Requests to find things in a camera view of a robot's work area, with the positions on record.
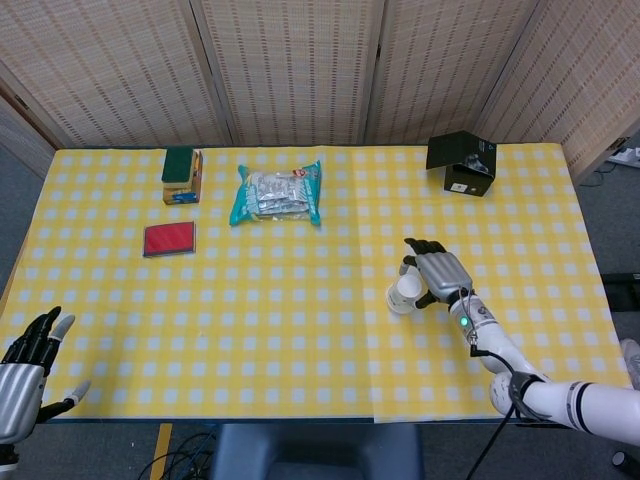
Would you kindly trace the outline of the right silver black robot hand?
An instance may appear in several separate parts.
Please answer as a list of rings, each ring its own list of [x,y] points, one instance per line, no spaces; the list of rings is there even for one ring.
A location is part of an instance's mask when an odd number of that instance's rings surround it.
[[[405,255],[399,274],[414,268],[421,276],[426,292],[413,301],[413,307],[424,309],[434,303],[453,305],[461,294],[473,294],[473,280],[458,258],[438,241],[405,238],[404,243],[413,251]]]

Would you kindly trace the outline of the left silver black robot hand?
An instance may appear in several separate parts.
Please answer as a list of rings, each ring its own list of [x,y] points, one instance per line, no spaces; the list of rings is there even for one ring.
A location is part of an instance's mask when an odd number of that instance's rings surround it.
[[[54,307],[36,317],[8,347],[1,359],[1,444],[26,439],[37,424],[77,406],[91,381],[81,382],[63,400],[44,406],[42,399],[60,345],[75,322]]]

